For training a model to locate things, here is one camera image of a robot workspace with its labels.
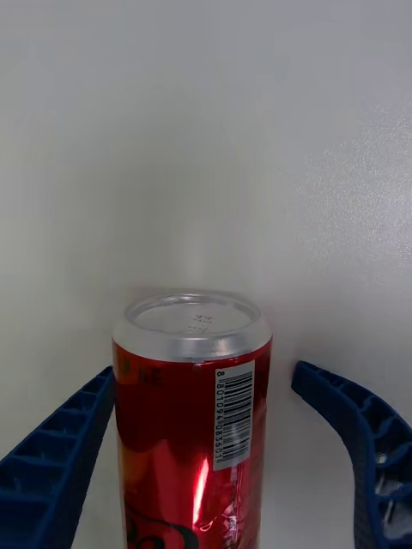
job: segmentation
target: blue plastic clamp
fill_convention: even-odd
[[[411,549],[412,430],[369,390],[307,362],[297,364],[292,388],[348,449],[356,549]]]
[[[113,408],[106,368],[0,461],[0,549],[69,549]]]

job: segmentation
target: red label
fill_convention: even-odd
[[[257,549],[270,342],[201,365],[113,349],[127,549]]]

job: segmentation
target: red can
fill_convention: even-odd
[[[127,549],[257,549],[271,333],[243,299],[179,293],[113,333]]]

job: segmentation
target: can rim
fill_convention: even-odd
[[[235,329],[200,335],[143,328],[136,321],[145,311],[156,306],[184,303],[234,305],[235,309],[249,317],[249,322]],[[249,300],[229,293],[201,291],[161,293],[135,301],[116,324],[112,337],[124,350],[145,359],[200,363],[253,353],[263,347],[271,336],[261,311]]]

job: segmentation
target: black graphic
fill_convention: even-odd
[[[139,537],[139,532],[136,526],[136,518],[141,519],[146,522],[152,522],[154,524],[160,524],[162,526],[167,526],[179,532],[182,536],[182,541],[184,542],[184,549],[199,549],[199,540],[196,534],[180,524],[171,524],[170,522],[162,521],[156,518],[150,518],[150,516],[145,516],[142,513],[139,513],[131,507],[131,505],[126,504],[126,527],[127,527],[127,543],[134,544],[134,549],[167,549],[165,541],[157,535],[149,535],[145,538]]]

